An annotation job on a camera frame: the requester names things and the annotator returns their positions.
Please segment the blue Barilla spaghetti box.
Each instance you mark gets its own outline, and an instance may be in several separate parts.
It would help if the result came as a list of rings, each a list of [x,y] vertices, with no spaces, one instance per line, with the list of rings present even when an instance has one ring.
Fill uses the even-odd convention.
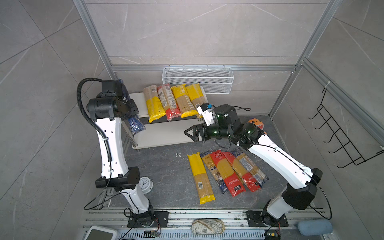
[[[127,90],[122,79],[118,79],[118,81],[123,85],[122,86],[123,100],[127,102],[128,100],[131,99],[129,96],[128,90]],[[146,130],[146,127],[144,126],[143,122],[141,121],[141,119],[137,115],[128,118],[128,121],[129,121],[129,125],[130,125],[130,128],[131,128],[133,135]]]

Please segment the yellow wholewheat spaghetti bag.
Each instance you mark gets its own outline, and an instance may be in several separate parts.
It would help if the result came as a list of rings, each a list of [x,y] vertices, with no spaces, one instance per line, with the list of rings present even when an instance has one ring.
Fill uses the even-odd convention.
[[[173,86],[171,87],[171,90],[181,112],[181,118],[191,117],[198,114],[189,98],[185,85]]]

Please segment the tan yellow pasta bag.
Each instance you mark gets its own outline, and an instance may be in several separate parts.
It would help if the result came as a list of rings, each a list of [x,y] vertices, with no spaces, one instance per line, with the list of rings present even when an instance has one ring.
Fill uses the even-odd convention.
[[[160,101],[157,86],[151,85],[143,89],[146,106],[149,114],[149,123],[158,120],[166,115],[163,105]]]

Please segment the yellow spaghetti bag with barcode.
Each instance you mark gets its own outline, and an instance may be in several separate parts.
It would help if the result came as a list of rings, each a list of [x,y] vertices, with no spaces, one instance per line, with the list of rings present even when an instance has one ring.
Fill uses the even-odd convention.
[[[186,89],[187,89],[187,93],[189,95],[190,101],[194,105],[196,110],[202,104],[208,102],[199,84],[188,85],[186,86]]]

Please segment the red spaghetti bag with label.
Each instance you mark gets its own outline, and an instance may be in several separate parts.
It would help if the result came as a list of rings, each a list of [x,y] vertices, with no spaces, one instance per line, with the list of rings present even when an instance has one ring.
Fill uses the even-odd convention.
[[[170,122],[173,118],[180,117],[181,111],[177,105],[170,84],[164,84],[157,87],[157,91],[165,110],[167,120]]]

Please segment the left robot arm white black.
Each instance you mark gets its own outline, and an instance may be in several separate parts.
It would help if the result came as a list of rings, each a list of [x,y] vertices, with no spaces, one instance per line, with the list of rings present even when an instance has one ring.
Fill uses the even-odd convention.
[[[87,105],[83,105],[81,92],[87,82],[101,83],[102,91]],[[98,133],[102,172],[95,181],[96,187],[103,191],[113,189],[118,196],[126,198],[130,205],[128,217],[132,220],[132,226],[152,226],[156,217],[150,200],[139,185],[140,170],[138,167],[129,167],[124,156],[122,123],[139,113],[124,83],[120,80],[85,78],[78,85],[77,102],[82,116]]]

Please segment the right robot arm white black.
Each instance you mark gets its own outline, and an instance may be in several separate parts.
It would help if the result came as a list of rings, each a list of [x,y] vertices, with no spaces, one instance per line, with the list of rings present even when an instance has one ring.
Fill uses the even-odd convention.
[[[273,227],[290,210],[305,210],[310,206],[321,189],[319,183],[323,173],[318,168],[310,169],[295,160],[256,124],[241,123],[236,109],[236,106],[230,105],[215,108],[208,103],[202,104],[198,107],[198,113],[205,122],[186,129],[185,135],[194,142],[228,139],[264,160],[285,178],[288,183],[283,192],[270,200],[261,213],[263,223]]]

